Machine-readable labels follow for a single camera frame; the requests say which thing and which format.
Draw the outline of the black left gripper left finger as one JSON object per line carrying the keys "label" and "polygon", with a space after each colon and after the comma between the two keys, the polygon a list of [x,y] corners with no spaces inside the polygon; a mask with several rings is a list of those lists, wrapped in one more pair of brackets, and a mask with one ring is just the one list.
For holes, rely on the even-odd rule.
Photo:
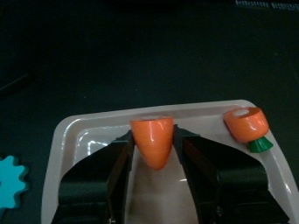
{"label": "black left gripper left finger", "polygon": [[51,224],[126,224],[135,140],[129,131],[65,174]]}

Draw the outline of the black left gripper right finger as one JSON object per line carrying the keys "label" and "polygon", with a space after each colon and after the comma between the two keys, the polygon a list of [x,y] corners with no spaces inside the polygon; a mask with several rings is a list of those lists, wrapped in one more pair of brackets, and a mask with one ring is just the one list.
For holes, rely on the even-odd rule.
{"label": "black left gripper right finger", "polygon": [[174,129],[199,224],[290,224],[270,190],[262,163],[187,129]]}

